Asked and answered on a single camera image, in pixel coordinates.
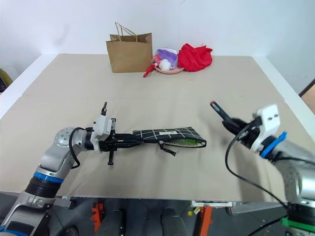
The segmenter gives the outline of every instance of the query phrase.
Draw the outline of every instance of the white wall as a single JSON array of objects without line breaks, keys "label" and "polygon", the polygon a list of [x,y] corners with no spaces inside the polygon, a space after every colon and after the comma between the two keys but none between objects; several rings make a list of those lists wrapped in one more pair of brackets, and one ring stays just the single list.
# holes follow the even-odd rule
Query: white wall
[{"label": "white wall", "polygon": [[206,44],[214,55],[267,55],[299,92],[315,78],[314,6],[313,0],[2,0],[0,67],[20,74],[41,53],[105,54],[118,21],[152,32],[154,50],[188,42]]}]

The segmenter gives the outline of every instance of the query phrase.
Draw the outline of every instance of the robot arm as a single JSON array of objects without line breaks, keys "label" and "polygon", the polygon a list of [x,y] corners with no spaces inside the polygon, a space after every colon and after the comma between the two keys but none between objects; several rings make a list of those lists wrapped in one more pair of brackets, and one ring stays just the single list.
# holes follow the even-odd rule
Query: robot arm
[{"label": "robot arm", "polygon": [[115,119],[106,117],[106,103],[93,127],[60,130],[44,153],[28,186],[20,193],[0,226],[0,236],[43,236],[50,219],[49,209],[71,169],[80,165],[82,151],[109,151],[109,165],[117,148],[130,148],[143,141],[130,134],[115,133]]},{"label": "robot arm", "polygon": [[[247,123],[230,118],[216,103],[211,106],[223,118],[227,130],[237,135]],[[276,105],[253,114],[253,125],[240,137],[240,142],[273,163],[283,176],[287,217],[281,220],[286,236],[315,236],[315,155],[285,140],[286,132],[274,135],[280,125]]]}]

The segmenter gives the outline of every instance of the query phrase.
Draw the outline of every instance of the black wire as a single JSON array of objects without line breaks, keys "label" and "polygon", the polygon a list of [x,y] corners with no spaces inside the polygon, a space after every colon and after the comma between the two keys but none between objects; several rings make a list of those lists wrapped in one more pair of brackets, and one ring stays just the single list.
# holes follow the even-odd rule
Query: black wire
[{"label": "black wire", "polygon": [[70,149],[70,152],[71,152],[71,155],[73,157],[73,159],[75,160],[75,162],[77,163],[76,166],[72,166],[71,169],[75,169],[75,168],[78,168],[81,164],[80,164],[80,161],[78,160],[77,156],[75,155],[74,153],[74,150],[73,150],[73,147],[72,147],[72,138],[73,138],[73,135],[75,133],[75,131],[79,130],[79,129],[82,129],[84,130],[83,128],[81,127],[76,127],[73,129],[73,131],[71,132],[70,134],[70,137],[69,137],[69,149]]},{"label": "black wire", "polygon": [[254,234],[258,233],[259,231],[261,231],[261,230],[267,228],[268,226],[273,225],[273,224],[279,222],[283,217],[286,217],[286,215],[284,215],[284,216],[282,216],[282,217],[280,217],[280,218],[278,218],[278,219],[275,219],[275,220],[273,220],[273,221],[270,221],[269,223],[267,223],[267,224],[265,224],[265,225],[259,227],[259,228],[256,229],[255,231],[251,232],[248,236],[253,236]]},{"label": "black wire", "polygon": [[296,158],[296,157],[278,157],[278,158],[272,159],[271,161],[276,163],[277,161],[282,161],[282,160],[304,161],[305,163],[315,165],[315,162],[313,162],[313,161],[303,160],[303,159]]},{"label": "black wire", "polygon": [[234,145],[234,143],[235,143],[237,140],[239,140],[240,136],[241,136],[244,132],[248,131],[252,126],[253,126],[253,125],[252,125],[251,123],[247,124],[247,125],[234,137],[234,139],[230,142],[230,144],[228,145],[228,147],[227,147],[227,149],[226,149],[226,152],[225,152],[225,166],[226,166],[226,168],[228,169],[228,171],[231,172],[231,174],[233,174],[234,176],[240,178],[241,180],[243,180],[243,181],[245,181],[245,182],[247,182],[247,183],[250,183],[251,185],[254,185],[254,186],[256,186],[257,188],[259,188],[259,189],[265,191],[265,192],[268,193],[270,196],[272,196],[273,198],[275,198],[285,209],[287,209],[287,206],[286,206],[279,198],[277,198],[273,193],[271,193],[270,191],[268,191],[268,190],[265,189],[264,187],[260,186],[259,184],[257,184],[257,183],[255,183],[255,182],[253,182],[253,181],[251,181],[251,180],[249,180],[249,179],[247,179],[247,178],[245,178],[245,177],[243,177],[243,176],[241,176],[241,175],[238,175],[237,173],[233,172],[233,171],[230,169],[229,165],[228,165],[228,162],[227,162],[228,154],[229,154],[229,152],[230,152],[232,146]]}]

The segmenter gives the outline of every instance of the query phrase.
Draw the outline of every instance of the pink plate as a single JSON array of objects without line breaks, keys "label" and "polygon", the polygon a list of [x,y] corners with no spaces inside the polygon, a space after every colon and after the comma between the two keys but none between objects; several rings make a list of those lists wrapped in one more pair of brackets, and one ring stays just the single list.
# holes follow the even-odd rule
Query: pink plate
[{"label": "pink plate", "polygon": [[158,72],[163,73],[163,74],[171,75],[171,74],[177,74],[177,73],[181,72],[184,68],[175,67],[172,70],[166,70],[165,71],[165,70],[161,70],[158,66],[156,66],[156,67],[154,67],[154,69],[157,70]]}]

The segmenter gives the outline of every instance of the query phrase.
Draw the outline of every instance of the beige table surface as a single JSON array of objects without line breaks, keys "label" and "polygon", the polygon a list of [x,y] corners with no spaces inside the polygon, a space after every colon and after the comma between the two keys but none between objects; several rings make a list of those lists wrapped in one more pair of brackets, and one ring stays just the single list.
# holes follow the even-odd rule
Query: beige table surface
[{"label": "beige table surface", "polygon": [[[108,153],[83,152],[82,166],[70,172],[59,195],[224,201],[272,201],[225,168],[232,139],[210,108],[216,100],[231,116],[246,121],[259,107],[277,103],[288,138],[315,151],[294,113],[251,57],[214,57],[205,70],[176,75],[154,71],[112,73],[106,55],[59,55],[39,75],[0,123],[0,190],[20,192],[32,177],[55,134],[67,126],[91,126],[104,101],[116,118],[117,133],[192,126],[206,148],[176,148],[173,157],[158,145]],[[284,199],[280,173],[236,144],[230,165]]]}]

